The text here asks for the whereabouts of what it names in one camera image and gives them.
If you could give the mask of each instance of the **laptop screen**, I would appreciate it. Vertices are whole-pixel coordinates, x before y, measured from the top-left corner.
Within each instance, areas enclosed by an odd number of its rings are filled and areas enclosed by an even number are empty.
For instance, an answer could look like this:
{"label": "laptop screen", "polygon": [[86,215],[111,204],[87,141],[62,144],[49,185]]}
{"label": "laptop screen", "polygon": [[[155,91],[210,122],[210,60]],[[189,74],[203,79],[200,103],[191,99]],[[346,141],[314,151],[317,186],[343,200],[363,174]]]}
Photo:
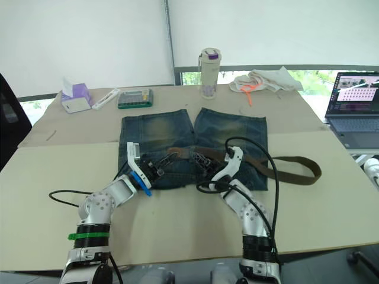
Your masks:
{"label": "laptop screen", "polygon": [[326,116],[379,114],[379,73],[338,73]]}

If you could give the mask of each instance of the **blue gripper part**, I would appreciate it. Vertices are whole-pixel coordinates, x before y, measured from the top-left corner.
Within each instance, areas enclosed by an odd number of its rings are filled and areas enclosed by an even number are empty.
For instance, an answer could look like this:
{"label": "blue gripper part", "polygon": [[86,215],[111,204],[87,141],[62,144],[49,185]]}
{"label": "blue gripper part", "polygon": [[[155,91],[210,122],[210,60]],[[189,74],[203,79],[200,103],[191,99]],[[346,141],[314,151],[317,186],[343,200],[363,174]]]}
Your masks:
{"label": "blue gripper part", "polygon": [[147,196],[152,196],[152,192],[147,188],[147,186],[144,184],[143,180],[141,180],[140,176],[135,172],[131,172],[132,177],[137,181],[137,183],[142,187],[143,191],[146,193]]}

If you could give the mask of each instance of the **jeans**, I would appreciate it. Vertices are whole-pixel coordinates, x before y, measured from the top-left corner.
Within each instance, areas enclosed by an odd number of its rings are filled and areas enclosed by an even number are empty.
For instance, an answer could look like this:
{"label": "jeans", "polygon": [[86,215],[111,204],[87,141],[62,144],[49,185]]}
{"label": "jeans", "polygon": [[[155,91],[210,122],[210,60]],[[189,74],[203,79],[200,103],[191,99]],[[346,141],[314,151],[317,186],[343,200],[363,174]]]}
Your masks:
{"label": "jeans", "polygon": [[[265,118],[223,114],[202,108],[193,127],[187,111],[180,109],[163,114],[124,117],[121,123],[120,145],[118,149],[118,169],[127,161],[126,143],[140,144],[141,160],[160,160],[170,147],[209,147],[224,151],[224,142],[231,136],[244,136],[258,142],[267,149],[267,124]],[[233,140],[257,159],[264,154],[251,143]],[[122,173],[129,171],[125,166]],[[172,189],[204,180],[203,171],[193,159],[177,160],[164,168],[165,174],[153,189]],[[267,179],[249,164],[242,162],[234,178],[239,179],[250,190],[267,190]]]}

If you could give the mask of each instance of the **purple tissue box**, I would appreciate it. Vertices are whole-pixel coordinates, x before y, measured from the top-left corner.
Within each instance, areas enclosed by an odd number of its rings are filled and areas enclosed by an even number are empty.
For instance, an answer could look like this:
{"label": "purple tissue box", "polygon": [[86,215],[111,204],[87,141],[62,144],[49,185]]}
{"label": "purple tissue box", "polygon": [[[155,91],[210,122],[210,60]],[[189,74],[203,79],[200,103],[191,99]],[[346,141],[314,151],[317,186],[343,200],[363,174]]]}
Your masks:
{"label": "purple tissue box", "polygon": [[61,103],[68,113],[91,109],[91,95],[84,83],[72,86],[72,97],[62,92]]}

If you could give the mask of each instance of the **laptop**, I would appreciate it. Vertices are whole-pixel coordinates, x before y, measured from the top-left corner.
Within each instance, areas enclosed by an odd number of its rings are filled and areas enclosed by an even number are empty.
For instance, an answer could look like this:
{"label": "laptop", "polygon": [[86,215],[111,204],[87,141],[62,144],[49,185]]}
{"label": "laptop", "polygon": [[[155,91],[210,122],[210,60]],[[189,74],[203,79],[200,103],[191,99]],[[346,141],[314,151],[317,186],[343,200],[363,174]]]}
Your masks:
{"label": "laptop", "polygon": [[379,72],[338,73],[325,118],[347,149],[379,149]]}

